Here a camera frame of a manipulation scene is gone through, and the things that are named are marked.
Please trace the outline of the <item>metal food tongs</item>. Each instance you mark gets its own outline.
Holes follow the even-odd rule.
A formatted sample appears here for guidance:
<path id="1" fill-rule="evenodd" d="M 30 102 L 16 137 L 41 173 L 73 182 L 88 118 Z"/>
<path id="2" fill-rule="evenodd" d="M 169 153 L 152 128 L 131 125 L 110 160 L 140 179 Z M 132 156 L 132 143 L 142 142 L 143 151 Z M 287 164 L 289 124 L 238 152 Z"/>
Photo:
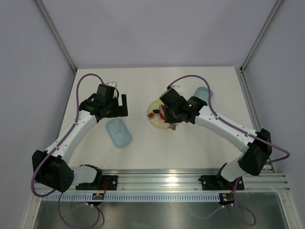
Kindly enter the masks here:
<path id="1" fill-rule="evenodd" d="M 175 130 L 176 129 L 177 124 L 168 124 L 168 128 Z"/>

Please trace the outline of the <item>red sausage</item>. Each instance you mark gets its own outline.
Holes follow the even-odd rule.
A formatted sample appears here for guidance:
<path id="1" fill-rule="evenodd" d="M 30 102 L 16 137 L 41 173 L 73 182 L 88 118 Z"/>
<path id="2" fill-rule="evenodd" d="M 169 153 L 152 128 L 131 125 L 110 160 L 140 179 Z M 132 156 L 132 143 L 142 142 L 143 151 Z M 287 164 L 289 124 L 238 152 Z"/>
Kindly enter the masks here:
<path id="1" fill-rule="evenodd" d="M 160 104 L 159 105 L 159 109 L 160 109 L 160 113 L 159 113 L 159 116 L 162 120 L 165 119 L 165 108 L 164 108 L 164 105 L 163 104 Z"/>

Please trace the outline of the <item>small round red food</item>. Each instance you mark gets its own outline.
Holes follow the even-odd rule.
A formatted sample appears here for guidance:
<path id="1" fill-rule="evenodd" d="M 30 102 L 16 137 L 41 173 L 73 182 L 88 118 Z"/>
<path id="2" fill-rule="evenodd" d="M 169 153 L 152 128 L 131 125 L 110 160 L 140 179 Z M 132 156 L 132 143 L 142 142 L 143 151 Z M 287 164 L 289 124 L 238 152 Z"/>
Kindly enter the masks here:
<path id="1" fill-rule="evenodd" d="M 153 112 L 150 112 L 147 114 L 149 119 L 153 119 L 155 117 L 155 114 Z"/>

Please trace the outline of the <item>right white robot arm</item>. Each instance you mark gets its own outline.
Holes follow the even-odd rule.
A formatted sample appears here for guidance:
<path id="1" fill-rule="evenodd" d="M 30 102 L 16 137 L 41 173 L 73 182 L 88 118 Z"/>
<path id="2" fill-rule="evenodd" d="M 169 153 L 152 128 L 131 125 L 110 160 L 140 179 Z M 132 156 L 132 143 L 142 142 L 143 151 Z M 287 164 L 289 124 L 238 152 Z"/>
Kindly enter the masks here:
<path id="1" fill-rule="evenodd" d="M 225 163 L 215 175 L 202 175 L 199 181 L 203 190 L 243 190 L 237 178 L 260 175 L 272 152 L 268 145 L 271 135 L 265 129 L 257 132 L 214 115 L 209 102 L 211 95 L 207 88 L 199 87 L 186 100 L 174 88 L 169 88 L 160 96 L 165 108 L 164 121 L 170 125 L 186 122 L 204 127 L 234 145 L 242 154 Z"/>

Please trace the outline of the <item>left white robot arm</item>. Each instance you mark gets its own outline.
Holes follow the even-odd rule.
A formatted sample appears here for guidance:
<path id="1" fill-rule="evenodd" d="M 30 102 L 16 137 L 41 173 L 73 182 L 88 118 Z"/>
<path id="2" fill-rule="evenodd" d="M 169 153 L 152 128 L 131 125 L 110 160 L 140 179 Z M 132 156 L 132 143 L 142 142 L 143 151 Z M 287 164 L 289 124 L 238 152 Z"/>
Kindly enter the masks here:
<path id="1" fill-rule="evenodd" d="M 70 167 L 74 151 L 98 122 L 104 118 L 128 116 L 127 96 L 110 85 L 99 84 L 97 92 L 77 103 L 77 114 L 70 126 L 46 150 L 32 155 L 33 178 L 37 182 L 61 193 L 72 185 L 81 190 L 103 187 L 102 170 L 92 165 Z"/>

